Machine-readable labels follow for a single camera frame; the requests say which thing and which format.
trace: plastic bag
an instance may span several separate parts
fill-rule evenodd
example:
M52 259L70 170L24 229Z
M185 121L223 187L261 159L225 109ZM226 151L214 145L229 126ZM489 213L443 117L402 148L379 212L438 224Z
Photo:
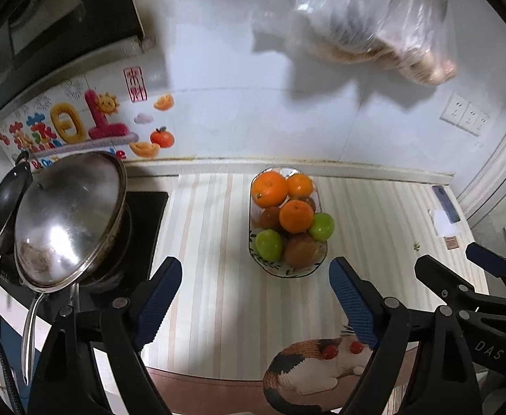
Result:
M253 26L326 61L373 61L384 52L377 33L390 1L266 0L254 12Z
M406 79L440 85L457 75L457 48L448 0L392 0L378 39L389 49L378 58Z

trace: cloud sticker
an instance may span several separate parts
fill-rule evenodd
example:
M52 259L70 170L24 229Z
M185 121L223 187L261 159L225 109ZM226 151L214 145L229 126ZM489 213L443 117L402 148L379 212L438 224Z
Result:
M143 112L140 112L137 115L137 117L134 118L134 121L138 125L146 125L148 123L152 123L153 122L153 118L152 118L152 116L148 116L147 114L144 114Z

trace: sun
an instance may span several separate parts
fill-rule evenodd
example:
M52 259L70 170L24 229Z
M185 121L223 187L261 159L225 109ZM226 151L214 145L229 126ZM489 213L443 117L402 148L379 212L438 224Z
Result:
M108 92L105 92L105 95L99 95L95 103L97 104L97 107L99 107L100 111L105 114L118 112L117 108L120 106L116 100L116 95L110 95Z

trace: blue gripper pad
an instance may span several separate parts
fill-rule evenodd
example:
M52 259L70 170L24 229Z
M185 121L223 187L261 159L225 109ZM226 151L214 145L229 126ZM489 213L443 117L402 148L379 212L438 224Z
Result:
M337 259L331 261L329 275L331 288L347 315L349 326L358 339L373 351L379 342L374 329L373 313Z
M168 268L143 305L136 318L136 334L134 345L137 351L141 351L145 345L151 343L160 324L171 306L176 292L182 283L182 265L177 259L167 258Z
M506 277L506 259L475 242L466 247L466 259L496 278Z

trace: green fruit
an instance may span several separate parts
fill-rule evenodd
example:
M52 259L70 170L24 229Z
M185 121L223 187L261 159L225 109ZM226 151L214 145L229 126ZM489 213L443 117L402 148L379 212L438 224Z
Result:
M334 233L334 229L334 219L331 218L330 214L319 212L314 214L314 221L308 233L317 242L325 242Z
M278 262L284 252L284 244L280 234L272 229L266 229L257 234L255 247L260 257L267 262Z

